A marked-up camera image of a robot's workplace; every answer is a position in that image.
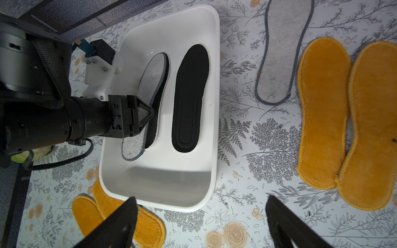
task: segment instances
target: white tray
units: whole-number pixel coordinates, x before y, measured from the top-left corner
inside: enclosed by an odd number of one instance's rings
[[[99,177],[102,188],[114,198],[135,196],[138,204],[190,212],[210,199],[216,181],[219,117],[219,16],[208,5],[194,6],[129,31],[120,54],[123,71],[115,76],[111,94],[135,95],[145,67],[165,52],[170,70],[160,106],[155,142],[135,161],[121,156],[122,139],[103,140]],[[175,81],[189,48],[203,45],[210,72],[202,98],[200,136],[193,151],[180,153],[172,145],[171,130]]]

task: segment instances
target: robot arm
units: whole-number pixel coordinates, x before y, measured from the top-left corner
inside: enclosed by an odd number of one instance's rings
[[[68,142],[84,145],[91,136],[139,134],[154,111],[136,96],[108,95],[123,58],[103,40],[77,44],[86,52],[84,96],[70,96],[72,45],[61,36],[0,15],[0,165],[23,151]],[[138,109],[148,115],[138,119]],[[90,149],[83,154],[87,156]],[[26,168],[48,169],[64,162]]]

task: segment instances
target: floral tablecloth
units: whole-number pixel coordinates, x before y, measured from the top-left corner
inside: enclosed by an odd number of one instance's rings
[[[318,37],[340,41],[352,60],[367,42],[397,42],[397,0],[314,2],[301,54]],[[397,190],[384,209],[368,212],[349,206],[336,189],[317,190],[306,185],[296,172],[301,129],[296,86],[292,87],[291,97],[278,106],[263,105],[254,97],[254,82],[266,42],[267,1],[170,0],[87,39],[104,39],[118,50],[130,29],[197,4],[212,5],[220,16],[217,181],[211,200],[196,212],[148,208],[165,224],[163,248],[273,247],[264,212],[270,194],[334,247],[397,247]],[[81,96],[87,87],[82,58],[83,52],[76,49],[69,75],[73,96]],[[348,144],[351,139],[350,123]],[[92,195],[102,138],[94,137],[93,141],[94,150],[87,158],[32,173],[18,248],[73,247],[83,238],[71,202],[79,194]],[[86,149],[60,144],[39,163],[64,160]]]

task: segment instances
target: gray insole edge trim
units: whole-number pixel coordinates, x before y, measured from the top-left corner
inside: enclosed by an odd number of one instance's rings
[[[268,13],[269,13],[269,8],[270,8],[270,4],[272,3],[272,0],[269,0],[268,5],[266,6],[266,10],[265,10],[265,29],[266,29],[265,53],[263,55],[262,62],[260,63],[259,73],[258,73],[258,76],[256,77],[255,90],[254,90],[255,97],[258,99],[258,101],[260,101],[263,104],[272,105],[272,106],[279,105],[279,104],[285,102],[286,100],[288,100],[289,97],[291,96],[291,88],[292,88],[292,83],[293,83],[294,77],[295,77],[295,72],[296,72],[296,68],[297,68],[299,51],[301,49],[302,39],[303,39],[304,33],[306,32],[307,27],[309,26],[310,20],[312,19],[312,16],[313,16],[314,0],[312,0],[311,2],[312,2],[312,6],[311,6],[309,18],[307,19],[306,25],[305,25],[304,29],[302,30],[302,34],[301,34],[301,37],[299,39],[298,47],[297,47],[297,50],[296,50],[295,61],[294,61],[292,74],[291,74],[291,80],[289,82],[288,94],[281,101],[278,101],[278,102],[267,102],[267,101],[264,101],[258,95],[258,83],[259,83],[259,79],[260,79],[260,74],[262,72],[263,64],[265,63],[266,55],[267,55],[267,52],[268,52],[268,46],[269,46],[269,42],[268,42],[269,41]]]
[[[167,57],[168,57],[168,56],[167,56],[167,54],[164,53],[164,52],[158,53],[158,54],[156,54],[156,55],[159,55],[159,54],[163,54],[163,55],[164,55],[164,68],[163,68],[162,76],[161,76],[161,78],[160,78],[160,80],[159,80],[159,83],[158,83],[158,85],[157,85],[157,87],[156,87],[156,90],[154,91],[154,94],[153,94],[153,96],[152,96],[152,98],[151,98],[151,100],[150,100],[150,103],[149,103],[149,106],[150,106],[150,107],[151,107],[152,104],[153,104],[154,98],[156,97],[157,92],[158,92],[158,90],[159,90],[159,88],[160,88],[160,86],[161,86],[161,83],[164,81],[164,76],[165,76],[165,74],[166,74]],[[139,80],[138,88],[139,88],[139,86],[141,85],[141,81],[142,81],[143,75],[145,74],[145,71],[143,71],[143,74],[142,74],[142,76],[141,76],[141,79]],[[159,118],[157,118],[157,130],[158,130],[158,124],[159,124]],[[148,127],[148,123],[146,123],[145,127],[143,128],[143,129],[144,129],[144,130],[143,130],[143,131],[144,131],[144,137],[143,137],[143,141],[142,141],[142,144],[141,144],[142,149],[141,149],[141,151],[140,151],[135,157],[133,157],[133,158],[126,158],[126,157],[124,157],[124,154],[123,154],[124,139],[123,139],[123,143],[121,144],[121,155],[123,156],[123,159],[125,159],[125,160],[127,160],[127,161],[134,161],[134,160],[136,160],[137,158],[139,158],[139,157],[143,154],[143,152],[145,151],[146,135],[147,135],[147,131],[148,131],[148,130],[147,130],[147,127]]]

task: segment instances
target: yellow fleece insole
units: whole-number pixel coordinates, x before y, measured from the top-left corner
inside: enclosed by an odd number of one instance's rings
[[[98,209],[104,218],[109,217],[124,202],[108,196],[102,189],[99,180],[94,183],[93,195]],[[164,224],[153,214],[138,206],[138,220],[134,240],[142,248],[160,248],[165,239]]]
[[[397,169],[397,45],[374,42],[357,57],[349,80],[354,138],[337,188],[355,208],[377,210],[391,196]]]
[[[72,212],[84,237],[104,221],[95,201],[87,196],[78,196],[73,200]]]
[[[344,47],[328,37],[311,42],[299,64],[303,122],[297,170],[315,188],[335,188],[345,158],[350,68]]]

